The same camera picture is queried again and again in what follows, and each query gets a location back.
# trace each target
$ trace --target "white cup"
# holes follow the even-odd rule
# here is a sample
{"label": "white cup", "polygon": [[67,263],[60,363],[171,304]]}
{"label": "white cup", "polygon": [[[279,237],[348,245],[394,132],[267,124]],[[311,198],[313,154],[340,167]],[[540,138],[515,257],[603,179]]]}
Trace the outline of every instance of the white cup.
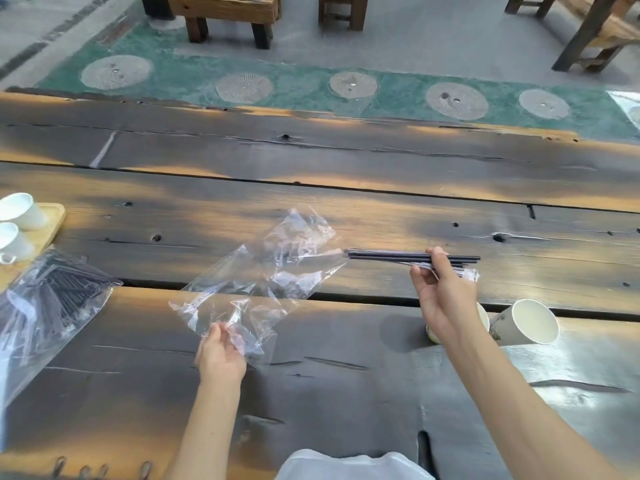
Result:
{"label": "white cup", "polygon": [[[484,325],[484,329],[486,331],[489,331],[489,315],[486,314],[486,311],[484,311],[484,308],[482,307],[482,305],[480,305],[480,303],[476,303],[476,307],[478,309],[478,315],[480,315],[480,320],[482,320],[482,325]],[[442,343],[440,339],[436,337],[434,332],[429,329],[429,325],[427,325],[427,335],[432,342],[435,342],[436,344]]]}
{"label": "white cup", "polygon": [[0,221],[12,222],[23,230],[36,230],[46,226],[48,218],[32,195],[21,192],[0,199]]}
{"label": "white cup", "polygon": [[0,223],[0,264],[13,264],[29,259],[35,247],[12,222]]}
{"label": "white cup", "polygon": [[493,318],[489,333],[500,346],[549,345],[558,338],[560,327],[556,316],[542,303],[519,299]]}

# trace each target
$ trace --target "wooden tray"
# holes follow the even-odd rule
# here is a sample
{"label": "wooden tray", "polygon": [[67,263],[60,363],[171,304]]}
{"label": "wooden tray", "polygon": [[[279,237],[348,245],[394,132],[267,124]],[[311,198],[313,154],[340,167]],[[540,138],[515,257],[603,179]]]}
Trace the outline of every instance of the wooden tray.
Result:
{"label": "wooden tray", "polygon": [[20,230],[20,232],[23,233],[34,245],[35,250],[33,255],[27,260],[9,265],[0,264],[0,293],[6,290],[14,279],[16,279],[25,269],[31,266],[33,260],[36,259],[36,257],[52,243],[53,238],[56,236],[60,226],[62,225],[62,221],[65,220],[67,211],[64,205],[60,203],[41,202],[38,202],[38,205],[49,218],[49,225],[37,230]]}

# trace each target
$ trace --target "wooden table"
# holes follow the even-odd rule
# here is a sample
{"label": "wooden table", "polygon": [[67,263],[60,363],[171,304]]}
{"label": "wooden table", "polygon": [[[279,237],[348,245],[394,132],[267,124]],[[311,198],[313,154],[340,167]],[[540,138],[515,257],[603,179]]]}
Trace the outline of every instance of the wooden table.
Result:
{"label": "wooden table", "polygon": [[[2,93],[0,193],[64,204],[55,244],[126,286],[12,404],[0,469],[44,476],[65,456],[68,475],[137,478],[151,461],[159,478],[197,383],[172,290],[311,204],[345,247],[481,255],[490,311],[534,298],[571,317],[558,344],[509,354],[638,473],[639,157],[569,132]],[[272,478],[303,447],[508,477],[406,268],[349,263],[315,298],[243,382],[230,478]]]}

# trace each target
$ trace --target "left hand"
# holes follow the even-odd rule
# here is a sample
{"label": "left hand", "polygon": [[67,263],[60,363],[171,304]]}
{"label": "left hand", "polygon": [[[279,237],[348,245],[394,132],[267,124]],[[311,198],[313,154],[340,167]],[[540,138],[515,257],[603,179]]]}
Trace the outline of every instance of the left hand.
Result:
{"label": "left hand", "polygon": [[200,341],[195,365],[200,371],[200,384],[206,386],[240,387],[246,372],[244,356],[231,343],[227,328],[220,323],[212,323],[209,335]]}

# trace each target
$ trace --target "upside-down paper cup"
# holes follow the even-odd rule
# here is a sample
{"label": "upside-down paper cup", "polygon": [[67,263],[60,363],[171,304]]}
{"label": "upside-down paper cup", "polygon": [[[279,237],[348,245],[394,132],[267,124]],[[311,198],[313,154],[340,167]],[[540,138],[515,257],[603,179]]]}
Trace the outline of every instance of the upside-down paper cup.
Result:
{"label": "upside-down paper cup", "polygon": [[498,345],[550,345],[560,334],[556,316],[539,301],[519,299],[497,315],[489,329]]}
{"label": "upside-down paper cup", "polygon": [[[482,305],[480,305],[480,303],[476,303],[476,306],[478,309],[478,315],[480,315],[480,320],[482,320],[482,325],[484,325],[484,328],[489,331],[489,315],[486,314],[484,308],[482,307]],[[440,339],[437,338],[434,332],[429,329],[429,325],[427,325],[427,335],[432,342],[435,342],[436,344],[441,343]]]}

